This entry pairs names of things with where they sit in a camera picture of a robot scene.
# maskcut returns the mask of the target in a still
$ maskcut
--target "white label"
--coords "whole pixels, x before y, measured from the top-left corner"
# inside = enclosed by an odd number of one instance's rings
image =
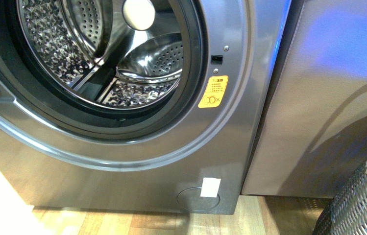
[[[217,197],[221,179],[203,178],[201,197]]]

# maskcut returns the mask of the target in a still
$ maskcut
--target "front-load washing machine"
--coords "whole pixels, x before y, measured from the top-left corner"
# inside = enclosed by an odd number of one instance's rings
[[[289,7],[0,0],[1,172],[36,206],[233,213]]]

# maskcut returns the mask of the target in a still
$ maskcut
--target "floor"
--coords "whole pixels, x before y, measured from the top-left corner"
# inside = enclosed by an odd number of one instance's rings
[[[51,234],[310,235],[329,200],[240,196],[234,215],[47,210],[33,214]]]
[[[0,173],[0,234],[310,235],[328,202],[240,196],[234,215],[34,208],[25,204]]]

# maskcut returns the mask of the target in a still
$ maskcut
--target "washing machine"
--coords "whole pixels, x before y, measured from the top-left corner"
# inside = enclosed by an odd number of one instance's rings
[[[232,214],[290,0],[0,0],[0,171],[27,204]]]

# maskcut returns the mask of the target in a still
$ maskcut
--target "woven basket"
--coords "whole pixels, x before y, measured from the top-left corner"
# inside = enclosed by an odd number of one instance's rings
[[[322,212],[313,235],[367,235],[367,162]]]

